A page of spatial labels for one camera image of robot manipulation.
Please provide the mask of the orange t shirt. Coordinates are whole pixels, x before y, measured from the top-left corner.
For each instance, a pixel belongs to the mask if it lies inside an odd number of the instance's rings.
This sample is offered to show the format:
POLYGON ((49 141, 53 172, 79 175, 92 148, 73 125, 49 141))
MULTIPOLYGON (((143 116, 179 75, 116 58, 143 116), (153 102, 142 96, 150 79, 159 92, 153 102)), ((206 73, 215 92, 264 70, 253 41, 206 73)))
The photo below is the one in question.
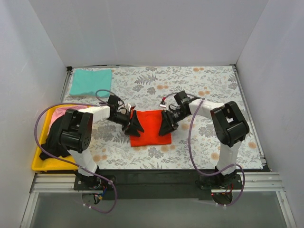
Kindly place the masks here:
POLYGON ((162 123, 161 110, 136 111, 137 118, 144 132, 140 136, 130 136, 132 147, 171 144, 171 134, 159 136, 162 123))

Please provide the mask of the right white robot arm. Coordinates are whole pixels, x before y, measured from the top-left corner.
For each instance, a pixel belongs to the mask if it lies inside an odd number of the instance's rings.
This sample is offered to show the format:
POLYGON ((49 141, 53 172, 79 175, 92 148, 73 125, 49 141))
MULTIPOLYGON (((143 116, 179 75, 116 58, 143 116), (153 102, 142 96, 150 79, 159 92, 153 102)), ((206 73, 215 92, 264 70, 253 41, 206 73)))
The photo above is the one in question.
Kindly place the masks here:
POLYGON ((176 106, 168 105, 166 99, 160 102, 161 126, 159 135, 164 136, 178 129, 178 123, 188 116, 197 115, 213 122, 214 130, 220 141, 220 153, 213 173, 199 173, 198 184, 202 187, 232 188, 239 180, 237 175, 238 150, 249 133, 249 125, 235 102, 215 103, 199 98, 191 98, 185 91, 173 95, 176 106))

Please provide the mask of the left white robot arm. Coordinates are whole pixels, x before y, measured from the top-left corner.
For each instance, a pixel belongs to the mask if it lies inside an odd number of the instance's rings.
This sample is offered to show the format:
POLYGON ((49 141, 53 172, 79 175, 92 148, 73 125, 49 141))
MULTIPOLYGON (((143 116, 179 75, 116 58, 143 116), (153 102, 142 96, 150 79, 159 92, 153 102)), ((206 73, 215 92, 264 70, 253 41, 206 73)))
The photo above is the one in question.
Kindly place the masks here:
POLYGON ((110 95, 106 104, 83 110, 67 109, 63 115, 57 135, 58 144, 72 156, 78 167, 76 176, 89 189, 96 190, 102 184, 102 179, 96 175, 99 167, 89 150, 93 124, 109 120, 120 124, 126 135, 139 137, 144 129, 134 108, 118 96, 110 95))

